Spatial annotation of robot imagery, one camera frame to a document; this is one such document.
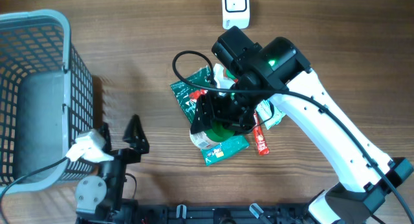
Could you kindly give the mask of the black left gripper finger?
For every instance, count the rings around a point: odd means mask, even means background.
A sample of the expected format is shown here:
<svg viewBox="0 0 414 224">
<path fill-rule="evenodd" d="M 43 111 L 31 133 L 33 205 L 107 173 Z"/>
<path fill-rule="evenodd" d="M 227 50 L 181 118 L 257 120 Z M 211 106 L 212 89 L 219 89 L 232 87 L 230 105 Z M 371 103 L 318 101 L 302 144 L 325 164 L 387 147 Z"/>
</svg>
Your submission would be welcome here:
<svg viewBox="0 0 414 224">
<path fill-rule="evenodd" d="M 133 115 L 129 121 L 122 140 L 129 144 L 129 147 L 139 154 L 149 153 L 149 142 L 141 125 L 140 117 Z"/>
<path fill-rule="evenodd" d="M 110 135 L 108 123 L 104 122 L 98 128 L 98 132 L 105 140 L 105 144 L 103 146 L 103 152 L 110 152 L 112 150 L 112 145 L 111 145 L 111 135 Z"/>
</svg>

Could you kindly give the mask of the red stick sachet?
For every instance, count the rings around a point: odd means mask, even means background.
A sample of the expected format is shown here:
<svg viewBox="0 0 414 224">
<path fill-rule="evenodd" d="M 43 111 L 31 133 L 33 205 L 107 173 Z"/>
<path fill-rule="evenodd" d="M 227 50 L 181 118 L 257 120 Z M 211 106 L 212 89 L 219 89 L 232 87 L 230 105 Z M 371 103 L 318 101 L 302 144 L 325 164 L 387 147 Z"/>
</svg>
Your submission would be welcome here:
<svg viewBox="0 0 414 224">
<path fill-rule="evenodd" d="M 253 134 L 254 134 L 258 154 L 267 155 L 270 153 L 270 150 L 264 138 L 263 130 L 261 129 L 261 126 L 259 125 L 259 118 L 258 118 L 257 112 L 254 113 L 254 119 L 256 122 L 256 126 L 253 129 Z"/>
</svg>

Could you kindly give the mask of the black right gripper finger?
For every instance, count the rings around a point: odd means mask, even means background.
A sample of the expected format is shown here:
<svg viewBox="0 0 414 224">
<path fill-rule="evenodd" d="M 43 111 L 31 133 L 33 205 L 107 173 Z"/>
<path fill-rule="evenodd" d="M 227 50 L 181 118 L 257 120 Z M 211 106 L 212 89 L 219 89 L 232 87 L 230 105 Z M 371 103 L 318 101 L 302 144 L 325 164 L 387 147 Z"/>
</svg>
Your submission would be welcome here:
<svg viewBox="0 0 414 224">
<path fill-rule="evenodd" d="M 254 111 L 250 110 L 234 119 L 235 135 L 246 135 L 252 132 L 256 125 Z"/>
<path fill-rule="evenodd" d="M 209 94 L 206 94 L 197 99 L 190 133 L 194 135 L 209 129 L 212 129 L 212 105 Z"/>
</svg>

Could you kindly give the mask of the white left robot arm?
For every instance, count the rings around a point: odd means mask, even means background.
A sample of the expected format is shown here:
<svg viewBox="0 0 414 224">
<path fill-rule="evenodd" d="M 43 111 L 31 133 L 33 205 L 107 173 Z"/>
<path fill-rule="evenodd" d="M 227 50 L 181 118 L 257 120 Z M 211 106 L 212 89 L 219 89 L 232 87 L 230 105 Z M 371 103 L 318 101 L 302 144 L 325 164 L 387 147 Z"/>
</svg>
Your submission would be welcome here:
<svg viewBox="0 0 414 224">
<path fill-rule="evenodd" d="M 139 163 L 149 153 L 149 142 L 138 115 L 129 121 L 122 140 L 127 148 L 112 150 L 107 143 L 104 152 L 112 161 L 98 163 L 98 173 L 83 178 L 76 187 L 76 223 L 141 223 L 138 201 L 123 198 L 127 165 Z"/>
</svg>

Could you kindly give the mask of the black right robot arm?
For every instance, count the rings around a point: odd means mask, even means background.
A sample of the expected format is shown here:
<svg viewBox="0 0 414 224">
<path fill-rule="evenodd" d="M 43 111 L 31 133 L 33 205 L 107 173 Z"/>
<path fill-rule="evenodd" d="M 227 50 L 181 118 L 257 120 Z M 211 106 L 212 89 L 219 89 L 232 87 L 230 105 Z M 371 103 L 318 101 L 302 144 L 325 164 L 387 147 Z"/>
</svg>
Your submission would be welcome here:
<svg viewBox="0 0 414 224">
<path fill-rule="evenodd" d="M 225 84 L 219 73 L 212 74 L 196 102 L 190 128 L 194 145 L 208 148 L 250 133 L 255 108 L 270 101 L 302 129 L 338 176 L 336 185 L 308 205 L 311 221 L 362 223 L 413 173 L 407 159 L 390 157 L 360 132 L 288 39 L 278 37 L 262 47 L 232 27 L 212 52 L 234 80 Z"/>
</svg>

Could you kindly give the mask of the green lidded jar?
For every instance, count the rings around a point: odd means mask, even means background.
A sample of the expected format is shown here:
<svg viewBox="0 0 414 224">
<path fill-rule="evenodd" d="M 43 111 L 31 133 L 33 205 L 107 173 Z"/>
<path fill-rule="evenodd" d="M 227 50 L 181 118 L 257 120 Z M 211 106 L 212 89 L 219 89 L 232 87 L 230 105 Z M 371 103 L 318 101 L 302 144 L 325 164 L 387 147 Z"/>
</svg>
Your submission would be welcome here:
<svg viewBox="0 0 414 224">
<path fill-rule="evenodd" d="M 235 131 L 225 129 L 219 122 L 213 122 L 212 129 L 200 133 L 190 133 L 190 140 L 201 150 L 209 150 L 235 135 Z"/>
</svg>

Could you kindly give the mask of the green 3M gloves packet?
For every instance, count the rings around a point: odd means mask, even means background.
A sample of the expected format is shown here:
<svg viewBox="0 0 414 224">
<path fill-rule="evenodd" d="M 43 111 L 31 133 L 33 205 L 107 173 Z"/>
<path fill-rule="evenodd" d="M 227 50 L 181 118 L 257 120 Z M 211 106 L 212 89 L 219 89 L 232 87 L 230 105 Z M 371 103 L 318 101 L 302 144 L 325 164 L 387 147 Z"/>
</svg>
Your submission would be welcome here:
<svg viewBox="0 0 414 224">
<path fill-rule="evenodd" d="M 187 79 L 193 83 L 208 85 L 208 76 L 210 70 L 208 67 L 199 69 L 196 73 L 193 73 Z M 190 124 L 193 122 L 196 101 L 198 97 L 206 94 L 206 91 L 194 88 L 185 84 L 184 82 L 175 82 L 170 85 L 180 108 L 183 110 L 185 116 L 189 120 Z M 242 135 L 230 137 L 224 142 L 220 142 L 218 145 L 212 147 L 212 144 L 206 146 L 207 140 L 197 140 L 201 146 L 197 146 L 201 151 L 206 166 L 210 166 L 217 162 L 223 161 L 227 158 L 234 156 L 240 151 L 247 149 L 249 143 Z"/>
</svg>

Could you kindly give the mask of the light blue wipes pack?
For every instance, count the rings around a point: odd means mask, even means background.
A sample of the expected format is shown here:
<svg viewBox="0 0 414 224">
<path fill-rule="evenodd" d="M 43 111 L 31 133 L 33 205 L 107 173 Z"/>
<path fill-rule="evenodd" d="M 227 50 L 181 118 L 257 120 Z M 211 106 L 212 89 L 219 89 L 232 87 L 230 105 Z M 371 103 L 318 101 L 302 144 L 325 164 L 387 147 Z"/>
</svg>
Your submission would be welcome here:
<svg viewBox="0 0 414 224">
<path fill-rule="evenodd" d="M 257 114 L 260 116 L 266 129 L 278 125 L 282 118 L 285 116 L 285 113 L 280 111 L 278 108 L 274 107 L 269 100 L 261 101 L 256 107 Z"/>
</svg>

